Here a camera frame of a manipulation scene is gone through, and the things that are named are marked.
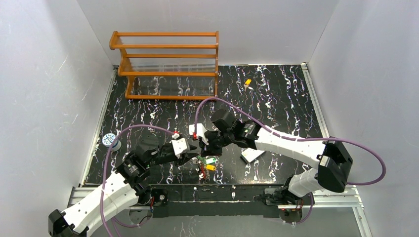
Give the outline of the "yellow tagged key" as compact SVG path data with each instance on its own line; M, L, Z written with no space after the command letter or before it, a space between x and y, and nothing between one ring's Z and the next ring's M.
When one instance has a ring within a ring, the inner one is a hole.
M244 87L244 92L246 92L247 90L252 90L251 82L252 82L252 79L247 79L245 81L244 86L243 86Z

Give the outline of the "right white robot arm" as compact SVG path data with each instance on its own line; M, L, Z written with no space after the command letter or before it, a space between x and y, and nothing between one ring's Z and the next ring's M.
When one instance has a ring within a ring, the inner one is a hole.
M225 109L216 111L210 120L216 127L214 131L207 130L201 123L189 126L190 135L200 142L202 156L220 156L222 149L230 144L268 151L310 167L308 171L288 178L282 195L301 198L321 189L335 193L345 190L353 159L342 142L291 136L254 120L240 121Z

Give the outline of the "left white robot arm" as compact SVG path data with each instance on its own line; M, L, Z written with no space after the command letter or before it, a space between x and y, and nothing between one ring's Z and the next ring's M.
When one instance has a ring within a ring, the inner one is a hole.
M48 216L48 233L52 237L88 237L122 210L153 200L146 179L153 166L170 163L183 165L198 154L196 146L185 138L160 144L143 139L99 187L76 204Z

